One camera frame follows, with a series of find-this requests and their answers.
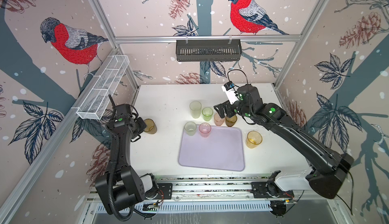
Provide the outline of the olive amber textured glass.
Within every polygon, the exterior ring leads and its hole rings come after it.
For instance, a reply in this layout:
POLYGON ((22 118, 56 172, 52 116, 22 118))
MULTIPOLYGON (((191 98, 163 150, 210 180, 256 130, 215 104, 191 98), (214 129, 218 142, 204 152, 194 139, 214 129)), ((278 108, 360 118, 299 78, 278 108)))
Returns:
POLYGON ((154 122, 154 120, 152 119, 145 119, 144 120, 145 124, 146 124, 146 128, 145 128, 145 133, 148 133, 148 134, 155 134, 157 132, 157 126, 154 122))

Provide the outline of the pink faceted glass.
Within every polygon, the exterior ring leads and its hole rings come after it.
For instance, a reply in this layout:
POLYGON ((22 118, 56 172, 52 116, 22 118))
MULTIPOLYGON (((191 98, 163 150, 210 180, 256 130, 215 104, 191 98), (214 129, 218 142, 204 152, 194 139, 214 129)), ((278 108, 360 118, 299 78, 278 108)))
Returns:
POLYGON ((202 123, 199 125, 200 135, 204 138, 207 138, 211 133, 212 127, 209 123, 202 123))

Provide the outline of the pale green short glass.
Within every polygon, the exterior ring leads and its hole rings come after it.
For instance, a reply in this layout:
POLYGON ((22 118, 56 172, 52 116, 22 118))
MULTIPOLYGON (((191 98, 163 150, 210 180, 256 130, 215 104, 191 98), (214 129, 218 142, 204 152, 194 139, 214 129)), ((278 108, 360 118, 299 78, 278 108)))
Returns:
POLYGON ((197 130, 197 125, 194 122, 187 122, 184 126, 184 131, 189 136, 194 136, 197 130))

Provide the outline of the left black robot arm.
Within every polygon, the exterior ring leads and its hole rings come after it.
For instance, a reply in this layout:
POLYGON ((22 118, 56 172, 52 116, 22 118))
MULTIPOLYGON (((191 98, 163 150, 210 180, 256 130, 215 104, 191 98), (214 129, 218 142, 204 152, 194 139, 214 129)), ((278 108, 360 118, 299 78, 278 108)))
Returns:
POLYGON ((145 199, 141 177, 131 166, 131 143, 139 140, 146 124, 129 104, 114 105, 106 125, 111 133, 110 158, 104 175, 97 177, 95 188, 108 214, 122 222, 128 221, 135 205, 145 199))

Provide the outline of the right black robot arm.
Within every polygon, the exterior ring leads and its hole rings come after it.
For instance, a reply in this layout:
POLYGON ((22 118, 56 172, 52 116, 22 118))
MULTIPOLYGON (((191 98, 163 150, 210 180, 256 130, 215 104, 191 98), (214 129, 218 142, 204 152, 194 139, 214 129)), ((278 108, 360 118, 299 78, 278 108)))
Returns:
POLYGON ((347 153, 339 154, 298 126, 288 113, 275 103, 264 103, 258 89, 251 84, 235 88, 229 81, 222 85, 228 100, 214 106, 221 118, 239 115, 251 124, 263 126, 298 150, 313 169, 306 176, 311 189, 320 196, 334 199, 354 162, 347 153))

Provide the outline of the lavender plastic tray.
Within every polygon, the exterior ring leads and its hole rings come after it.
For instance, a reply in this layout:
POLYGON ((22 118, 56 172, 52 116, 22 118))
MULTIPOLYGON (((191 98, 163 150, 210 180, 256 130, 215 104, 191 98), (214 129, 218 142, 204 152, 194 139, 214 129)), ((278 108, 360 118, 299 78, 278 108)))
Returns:
POLYGON ((193 136, 184 132, 178 163, 186 167, 243 171, 245 160, 241 130, 212 126, 206 138, 199 131, 193 136))

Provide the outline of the pale pink textured glass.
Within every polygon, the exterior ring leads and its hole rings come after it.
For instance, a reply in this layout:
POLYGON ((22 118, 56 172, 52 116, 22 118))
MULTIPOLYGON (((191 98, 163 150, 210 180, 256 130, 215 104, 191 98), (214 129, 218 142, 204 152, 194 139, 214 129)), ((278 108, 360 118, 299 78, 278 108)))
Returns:
POLYGON ((222 126, 225 122, 225 118, 221 118, 218 113, 214 114, 214 123, 216 126, 222 126))

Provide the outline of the dark amber textured glass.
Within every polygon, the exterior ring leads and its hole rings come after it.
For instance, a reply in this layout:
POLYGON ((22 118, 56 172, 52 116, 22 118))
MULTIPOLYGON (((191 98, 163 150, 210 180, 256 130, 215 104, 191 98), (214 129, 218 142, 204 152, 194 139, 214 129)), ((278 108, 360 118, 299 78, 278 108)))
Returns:
POLYGON ((234 115, 234 116, 232 116, 232 117, 226 117, 226 118, 225 118, 226 126, 227 126, 227 127, 233 127, 233 126, 236 124, 237 119, 238 119, 238 118, 237 118, 236 115, 234 115))

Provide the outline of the small bright green glass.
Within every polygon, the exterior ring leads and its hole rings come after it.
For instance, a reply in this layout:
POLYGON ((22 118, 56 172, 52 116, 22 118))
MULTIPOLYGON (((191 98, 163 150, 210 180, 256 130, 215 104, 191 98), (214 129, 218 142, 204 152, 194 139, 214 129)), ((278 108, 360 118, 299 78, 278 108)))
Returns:
POLYGON ((202 116, 205 121, 210 121, 213 116, 213 109, 211 107, 205 107, 202 109, 202 116))

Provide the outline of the tall pale green glass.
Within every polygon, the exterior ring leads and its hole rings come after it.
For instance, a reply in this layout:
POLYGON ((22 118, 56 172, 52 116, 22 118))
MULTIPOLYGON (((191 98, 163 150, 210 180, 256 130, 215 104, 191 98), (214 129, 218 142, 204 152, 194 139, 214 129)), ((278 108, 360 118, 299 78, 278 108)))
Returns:
POLYGON ((193 101, 189 104, 191 116, 197 119, 201 115, 202 104, 199 101, 193 101))

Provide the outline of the yellow faceted glass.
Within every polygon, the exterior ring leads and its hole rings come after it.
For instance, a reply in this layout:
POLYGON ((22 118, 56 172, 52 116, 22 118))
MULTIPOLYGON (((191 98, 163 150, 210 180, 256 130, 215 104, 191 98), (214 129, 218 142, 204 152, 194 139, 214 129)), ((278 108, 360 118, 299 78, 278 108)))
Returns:
POLYGON ((249 149, 254 149, 262 143, 262 135, 257 131, 250 131, 246 137, 246 146, 249 149))

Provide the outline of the white mesh wall shelf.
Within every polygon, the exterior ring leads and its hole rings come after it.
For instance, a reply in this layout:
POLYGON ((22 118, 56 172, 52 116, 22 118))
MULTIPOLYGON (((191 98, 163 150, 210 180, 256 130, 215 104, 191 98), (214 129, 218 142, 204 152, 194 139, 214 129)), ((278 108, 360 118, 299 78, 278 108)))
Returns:
POLYGON ((129 64, 125 55, 114 55, 98 76, 96 83, 79 107, 77 115, 81 119, 100 120, 129 64))

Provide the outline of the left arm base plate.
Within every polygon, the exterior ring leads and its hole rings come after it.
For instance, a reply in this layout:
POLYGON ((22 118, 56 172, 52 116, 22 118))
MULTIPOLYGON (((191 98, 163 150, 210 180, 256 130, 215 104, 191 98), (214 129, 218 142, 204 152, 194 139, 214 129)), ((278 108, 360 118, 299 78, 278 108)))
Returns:
POLYGON ((171 183, 157 183, 145 193, 146 200, 171 200, 173 185, 171 183))

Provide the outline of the aluminium front rail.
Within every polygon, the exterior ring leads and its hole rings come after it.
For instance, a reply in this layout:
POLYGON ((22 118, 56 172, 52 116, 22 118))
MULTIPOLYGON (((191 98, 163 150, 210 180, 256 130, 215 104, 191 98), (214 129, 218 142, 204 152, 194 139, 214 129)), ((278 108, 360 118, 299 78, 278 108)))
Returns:
POLYGON ((270 174, 157 175, 164 199, 168 201, 251 201, 324 200, 313 190, 281 191, 272 197, 267 191, 270 174))

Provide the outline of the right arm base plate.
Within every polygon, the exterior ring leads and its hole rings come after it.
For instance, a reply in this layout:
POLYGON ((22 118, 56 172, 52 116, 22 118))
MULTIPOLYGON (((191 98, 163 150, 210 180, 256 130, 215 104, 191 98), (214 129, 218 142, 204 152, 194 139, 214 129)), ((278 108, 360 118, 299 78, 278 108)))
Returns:
POLYGON ((271 182, 252 182, 251 191, 255 199, 264 198, 295 198, 293 191, 283 191, 275 183, 271 182))

